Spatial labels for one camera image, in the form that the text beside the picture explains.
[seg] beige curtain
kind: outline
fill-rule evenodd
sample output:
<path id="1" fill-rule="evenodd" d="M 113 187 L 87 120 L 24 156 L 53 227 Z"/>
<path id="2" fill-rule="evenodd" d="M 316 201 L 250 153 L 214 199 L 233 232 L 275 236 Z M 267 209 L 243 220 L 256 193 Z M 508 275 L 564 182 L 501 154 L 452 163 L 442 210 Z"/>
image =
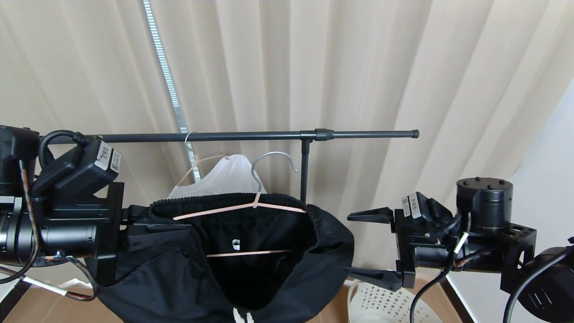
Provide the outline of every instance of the beige curtain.
<path id="1" fill-rule="evenodd" d="M 191 131 L 420 130 L 311 144 L 308 202 L 351 228 L 357 266 L 393 268 L 395 242 L 348 213 L 416 190 L 453 209 L 457 179 L 509 178 L 574 75 L 571 1 L 157 0 L 152 11 Z M 1 2 L 0 28 L 2 124 L 178 130 L 140 1 Z M 115 147 L 130 201 L 164 198 L 188 166 L 181 145 Z M 300 166 L 299 141 L 194 149 L 285 151 Z M 258 172 L 268 191 L 298 196 L 279 156 Z"/>

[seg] perforated basket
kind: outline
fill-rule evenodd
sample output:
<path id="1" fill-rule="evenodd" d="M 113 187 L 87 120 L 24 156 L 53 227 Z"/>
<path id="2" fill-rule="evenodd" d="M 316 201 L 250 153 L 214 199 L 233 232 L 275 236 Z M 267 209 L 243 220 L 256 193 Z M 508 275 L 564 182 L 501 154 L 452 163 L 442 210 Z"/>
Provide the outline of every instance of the perforated basket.
<path id="1" fill-rule="evenodd" d="M 356 280 L 349 288 L 347 308 L 350 323 L 409 323 L 414 295 L 406 289 L 392 292 Z M 442 323 L 421 299 L 414 312 L 415 323 Z"/>

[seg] white drawstring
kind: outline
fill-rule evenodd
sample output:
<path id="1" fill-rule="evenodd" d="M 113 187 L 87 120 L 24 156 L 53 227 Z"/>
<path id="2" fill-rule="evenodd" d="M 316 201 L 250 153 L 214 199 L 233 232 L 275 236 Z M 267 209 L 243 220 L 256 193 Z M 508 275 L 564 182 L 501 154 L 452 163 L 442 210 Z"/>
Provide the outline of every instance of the white drawstring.
<path id="1" fill-rule="evenodd" d="M 235 323 L 245 323 L 245 320 L 241 317 L 241 315 L 239 315 L 239 312 L 236 308 L 233 309 L 233 318 L 235 319 Z M 255 323 L 251 313 L 249 312 L 247 312 L 247 323 Z"/>

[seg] horizontal bar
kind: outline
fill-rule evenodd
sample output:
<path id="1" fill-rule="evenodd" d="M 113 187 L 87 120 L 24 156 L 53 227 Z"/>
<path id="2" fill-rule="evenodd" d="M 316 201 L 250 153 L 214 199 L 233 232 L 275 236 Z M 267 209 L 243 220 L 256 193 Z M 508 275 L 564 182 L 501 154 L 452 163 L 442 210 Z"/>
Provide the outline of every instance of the horizontal bar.
<path id="1" fill-rule="evenodd" d="M 168 143 L 183 142 L 186 133 L 138 133 L 102 134 L 107 143 Z M 351 138 L 417 138 L 418 130 L 410 131 L 332 131 L 315 129 L 312 131 L 267 131 L 267 132 L 196 132 L 187 141 L 235 141 L 235 140 L 330 140 Z M 71 144 L 68 137 L 56 137 L 51 144 Z"/>

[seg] sticker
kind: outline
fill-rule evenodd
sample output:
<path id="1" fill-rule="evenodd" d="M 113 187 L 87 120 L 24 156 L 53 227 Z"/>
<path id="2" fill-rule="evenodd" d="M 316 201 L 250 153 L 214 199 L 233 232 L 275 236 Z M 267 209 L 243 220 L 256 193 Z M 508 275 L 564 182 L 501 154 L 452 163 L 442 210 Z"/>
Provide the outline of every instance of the sticker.
<path id="1" fill-rule="evenodd" d="M 113 149 L 110 147 L 110 145 L 102 141 L 102 143 L 100 143 L 100 149 L 98 150 L 98 155 L 96 157 L 94 165 L 107 171 L 108 165 L 110 165 L 110 157 L 112 150 Z"/>
<path id="2" fill-rule="evenodd" d="M 410 203 L 410 212 L 413 214 L 413 219 L 421 217 L 422 214 L 421 214 L 421 208 L 418 205 L 417 193 L 409 195 L 409 203 Z"/>
<path id="3" fill-rule="evenodd" d="M 402 209 L 405 212 L 405 217 L 410 217 L 409 197 L 402 198 Z"/>
<path id="4" fill-rule="evenodd" d="M 111 165 L 110 168 L 119 173 L 119 163 L 122 161 L 122 154 L 114 149 L 114 153 L 111 155 Z"/>

